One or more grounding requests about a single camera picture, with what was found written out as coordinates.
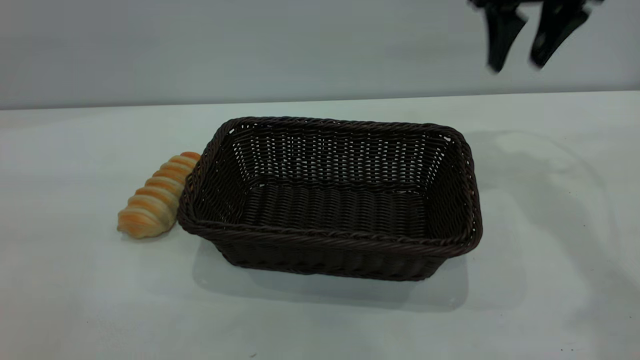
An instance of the white wall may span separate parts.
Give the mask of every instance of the white wall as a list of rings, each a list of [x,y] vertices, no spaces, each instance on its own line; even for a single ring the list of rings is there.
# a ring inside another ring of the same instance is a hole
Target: white wall
[[[0,108],[640,88],[640,1],[608,0],[538,72],[464,0],[4,0]]]

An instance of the basket bottom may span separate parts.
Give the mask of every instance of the basket bottom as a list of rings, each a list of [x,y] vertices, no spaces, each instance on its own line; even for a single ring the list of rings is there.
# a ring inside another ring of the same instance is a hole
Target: basket bottom
[[[426,196],[375,187],[265,184],[252,189],[240,223],[428,237]]]

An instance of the brown wicker basket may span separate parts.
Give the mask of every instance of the brown wicker basket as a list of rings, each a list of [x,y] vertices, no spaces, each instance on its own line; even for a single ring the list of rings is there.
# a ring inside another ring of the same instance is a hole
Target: brown wicker basket
[[[299,117],[224,123],[178,221],[233,265],[396,281],[431,276],[482,236],[456,130]]]

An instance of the bread roll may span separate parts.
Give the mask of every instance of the bread roll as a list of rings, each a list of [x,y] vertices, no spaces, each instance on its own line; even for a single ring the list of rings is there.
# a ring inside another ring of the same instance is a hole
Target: bread roll
[[[199,159],[200,155],[195,152],[183,152],[163,164],[118,213],[118,231],[140,239],[171,229],[185,178]]]

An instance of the robotic arm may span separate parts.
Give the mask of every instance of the robotic arm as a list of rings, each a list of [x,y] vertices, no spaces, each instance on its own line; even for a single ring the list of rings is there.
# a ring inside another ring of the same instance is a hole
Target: robotic arm
[[[586,0],[471,0],[484,9],[489,32],[488,64],[500,72],[511,44],[527,22],[517,11],[521,3],[542,3],[538,33],[531,47],[531,61],[545,66],[563,41],[589,17]]]

